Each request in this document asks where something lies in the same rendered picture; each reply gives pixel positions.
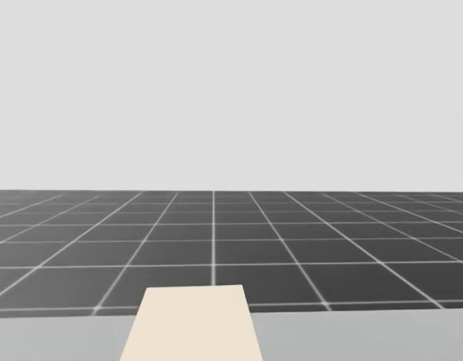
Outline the tall board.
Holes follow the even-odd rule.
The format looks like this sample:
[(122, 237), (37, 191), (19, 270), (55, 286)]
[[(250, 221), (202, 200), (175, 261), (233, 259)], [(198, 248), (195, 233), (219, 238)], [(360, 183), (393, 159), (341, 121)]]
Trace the tall board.
[(243, 286), (147, 288), (120, 361), (263, 361)]

